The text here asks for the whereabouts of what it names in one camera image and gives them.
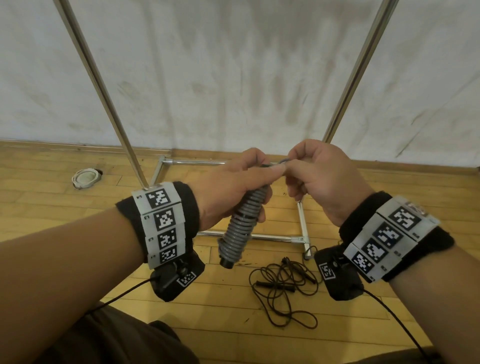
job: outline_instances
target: wrist-mounted device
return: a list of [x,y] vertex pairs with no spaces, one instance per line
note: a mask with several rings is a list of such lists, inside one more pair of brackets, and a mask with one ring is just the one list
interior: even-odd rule
[[205,269],[193,250],[200,213],[190,187],[164,182],[117,203],[132,224],[150,269],[155,294],[165,302],[175,299]]
[[314,258],[330,295],[338,301],[362,294],[363,284],[390,281],[426,255],[452,247],[439,220],[402,196],[369,196],[340,227],[343,243]]

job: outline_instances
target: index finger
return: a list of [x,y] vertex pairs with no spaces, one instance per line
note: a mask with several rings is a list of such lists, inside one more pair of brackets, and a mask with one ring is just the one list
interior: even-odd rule
[[242,152],[237,158],[225,163],[224,169],[234,172],[269,163],[270,161],[264,152],[258,148],[250,148]]
[[303,159],[312,158],[315,159],[324,149],[326,143],[316,139],[305,139],[294,146],[288,152],[288,158],[290,159]]

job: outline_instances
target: wooden floor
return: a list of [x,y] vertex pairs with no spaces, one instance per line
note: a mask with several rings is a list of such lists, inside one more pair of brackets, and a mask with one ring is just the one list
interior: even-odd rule
[[[140,157],[140,162],[150,177],[156,157]],[[102,181],[92,188],[75,190],[72,175],[88,167],[102,169]],[[195,179],[210,168],[215,167],[170,167],[163,178]],[[362,170],[362,174],[376,190],[402,194],[424,205],[442,220],[442,226],[459,246],[480,258],[477,176],[379,170]],[[0,241],[95,214],[139,187],[127,158],[121,155],[0,148]],[[296,204],[287,196],[284,181],[276,182],[273,191],[266,207],[267,222],[257,226],[255,232],[301,235]],[[322,209],[311,198],[305,199],[304,206],[313,244],[319,249],[337,244],[338,229]],[[215,229],[223,230],[227,223],[222,221]],[[400,326],[371,297],[335,302],[323,286],[314,297],[291,295],[294,309],[316,315],[317,329],[307,330],[295,323],[285,329],[273,327],[248,287],[247,278],[254,267],[279,263],[284,256],[301,260],[300,246],[252,241],[232,270],[218,264],[214,238],[196,238],[195,250],[206,263],[205,272],[173,303],[160,301],[145,285],[113,305],[145,322],[167,322],[203,364],[345,363],[412,346]],[[106,298],[149,276],[148,267],[140,267]],[[379,282],[367,289],[397,313],[421,344],[429,343],[388,284]]]

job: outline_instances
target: hand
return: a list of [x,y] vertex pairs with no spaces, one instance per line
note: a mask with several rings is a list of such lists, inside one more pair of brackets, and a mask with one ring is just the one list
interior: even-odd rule
[[290,150],[288,158],[288,194],[299,201],[308,193],[337,226],[375,192],[337,146],[306,139]]
[[[264,152],[251,148],[244,151],[237,159],[223,166],[214,167],[211,172],[188,183],[200,210],[200,231],[207,230],[221,219],[230,216],[247,191],[271,184],[285,172],[284,164],[276,164],[268,168],[254,167],[268,163]],[[271,197],[272,189],[269,186],[264,204]],[[265,221],[263,207],[258,221]]]

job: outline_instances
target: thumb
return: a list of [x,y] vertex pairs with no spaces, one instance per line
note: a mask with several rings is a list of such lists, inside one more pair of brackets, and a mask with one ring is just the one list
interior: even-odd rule
[[287,167],[285,175],[295,177],[303,183],[313,182],[318,168],[313,163],[305,162],[304,160],[293,159],[285,163]]
[[247,191],[254,190],[278,180],[283,176],[286,168],[284,163],[275,164],[267,168],[253,167],[239,172],[240,183]]

